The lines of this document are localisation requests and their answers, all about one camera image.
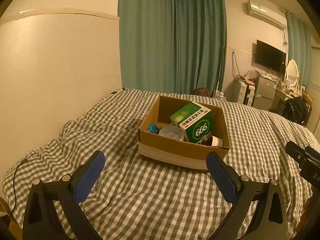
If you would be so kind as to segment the green 999 medicine box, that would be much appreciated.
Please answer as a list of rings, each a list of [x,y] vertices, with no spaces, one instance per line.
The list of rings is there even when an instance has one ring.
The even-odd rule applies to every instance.
[[[172,114],[170,120],[173,125],[184,132],[185,141],[194,144],[198,144],[214,129],[212,111],[195,101]]]

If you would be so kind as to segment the light blue tissue pack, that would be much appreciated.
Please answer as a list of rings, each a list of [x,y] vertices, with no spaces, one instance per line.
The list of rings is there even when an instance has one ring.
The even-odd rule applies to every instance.
[[[160,129],[157,127],[155,123],[151,123],[150,126],[147,129],[147,132],[152,134],[159,134]]]

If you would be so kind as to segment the black backpack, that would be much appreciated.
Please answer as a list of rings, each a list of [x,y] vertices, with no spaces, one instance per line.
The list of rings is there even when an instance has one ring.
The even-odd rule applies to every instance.
[[[306,126],[310,118],[312,106],[301,96],[284,101],[281,116],[302,126]]]

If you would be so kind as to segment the silver mini fridge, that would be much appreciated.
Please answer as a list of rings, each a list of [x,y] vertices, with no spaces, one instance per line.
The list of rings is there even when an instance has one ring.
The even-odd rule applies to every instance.
[[[253,79],[253,82],[255,84],[255,91],[252,107],[269,111],[276,92],[274,81],[259,76]]]

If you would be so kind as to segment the white oval vanity mirror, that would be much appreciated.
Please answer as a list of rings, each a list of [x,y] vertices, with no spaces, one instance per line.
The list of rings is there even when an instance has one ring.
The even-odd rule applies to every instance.
[[[286,67],[285,72],[285,85],[287,88],[294,89],[298,83],[299,79],[299,70],[297,63],[294,59],[291,59]]]

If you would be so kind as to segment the grey white checkered bedspread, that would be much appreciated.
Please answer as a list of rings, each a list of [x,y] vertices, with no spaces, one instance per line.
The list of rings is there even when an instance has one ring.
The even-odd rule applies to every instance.
[[[23,223],[34,179],[58,180],[100,150],[104,170],[80,206],[103,239],[208,239],[231,207],[213,178],[138,153],[139,125],[157,98],[156,92],[136,89],[109,95],[67,122],[58,138],[29,152],[27,163],[8,169],[2,185],[17,223]],[[315,136],[271,112],[195,95],[183,99],[223,110],[230,146],[225,163],[253,181],[279,182],[293,237],[312,192],[285,145],[293,141],[318,150]]]

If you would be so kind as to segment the white suitcase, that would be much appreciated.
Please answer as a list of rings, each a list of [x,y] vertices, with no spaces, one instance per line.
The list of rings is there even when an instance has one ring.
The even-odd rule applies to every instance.
[[[255,84],[248,79],[236,78],[233,81],[231,102],[251,106],[253,102]]]

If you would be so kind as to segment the green curtain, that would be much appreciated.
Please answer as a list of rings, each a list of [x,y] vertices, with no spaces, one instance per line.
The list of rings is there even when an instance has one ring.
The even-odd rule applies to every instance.
[[[125,87],[177,94],[222,88],[225,0],[119,0],[118,15]]]
[[[311,36],[306,25],[290,13],[286,13],[289,37],[289,59],[295,60],[299,70],[300,87],[307,92],[311,86],[312,48]]]

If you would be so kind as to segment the brown patterned round object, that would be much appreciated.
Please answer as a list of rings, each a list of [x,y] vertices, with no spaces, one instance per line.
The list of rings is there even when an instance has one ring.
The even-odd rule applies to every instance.
[[[209,97],[211,96],[211,92],[208,88],[196,88],[194,90],[194,95]]]

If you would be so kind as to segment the brown cardboard box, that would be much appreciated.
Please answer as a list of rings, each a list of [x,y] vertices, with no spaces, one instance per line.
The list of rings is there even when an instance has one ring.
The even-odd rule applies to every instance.
[[[158,96],[139,126],[138,152],[145,157],[164,163],[206,171],[208,153],[216,152],[220,158],[224,158],[229,151],[225,115],[220,107],[207,103],[202,104],[212,111],[212,117],[215,121],[213,136],[222,140],[221,147],[178,141],[148,132],[152,123],[158,128],[170,125],[170,116],[188,103],[188,100],[163,95]]]

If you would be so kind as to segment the white air conditioner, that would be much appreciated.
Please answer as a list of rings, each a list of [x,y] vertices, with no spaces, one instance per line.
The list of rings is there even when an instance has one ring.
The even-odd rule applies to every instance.
[[[250,16],[267,22],[281,30],[287,28],[286,17],[250,0],[247,1],[247,12]]]

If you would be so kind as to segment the black wall television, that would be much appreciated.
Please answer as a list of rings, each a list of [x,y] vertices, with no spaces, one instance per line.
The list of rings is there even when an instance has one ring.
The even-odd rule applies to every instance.
[[[286,53],[263,41],[257,40],[255,62],[268,69],[283,73],[285,69]]]

